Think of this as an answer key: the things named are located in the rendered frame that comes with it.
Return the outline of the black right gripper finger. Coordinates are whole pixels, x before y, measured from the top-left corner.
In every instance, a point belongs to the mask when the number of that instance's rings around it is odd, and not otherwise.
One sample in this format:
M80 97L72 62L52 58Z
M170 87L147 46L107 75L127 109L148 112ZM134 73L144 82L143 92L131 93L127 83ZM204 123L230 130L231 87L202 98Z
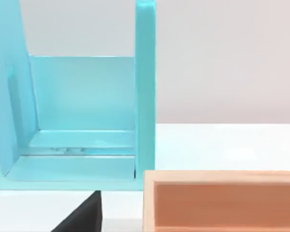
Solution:
M94 191L51 232L102 232L101 191Z

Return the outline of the shallow salmon-coloured box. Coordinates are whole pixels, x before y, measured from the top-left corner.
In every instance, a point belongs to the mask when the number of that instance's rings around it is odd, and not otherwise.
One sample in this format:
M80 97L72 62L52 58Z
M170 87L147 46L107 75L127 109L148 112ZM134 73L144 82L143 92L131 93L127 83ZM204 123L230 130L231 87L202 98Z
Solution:
M146 171L142 232L290 232L290 171Z

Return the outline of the light blue rack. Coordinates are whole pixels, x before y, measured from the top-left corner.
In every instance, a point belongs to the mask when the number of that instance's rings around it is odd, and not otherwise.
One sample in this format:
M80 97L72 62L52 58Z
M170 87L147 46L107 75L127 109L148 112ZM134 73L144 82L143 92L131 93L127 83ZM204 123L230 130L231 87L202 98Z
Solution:
M132 56L28 52L0 0L0 190L142 190L155 168L156 0L133 0Z

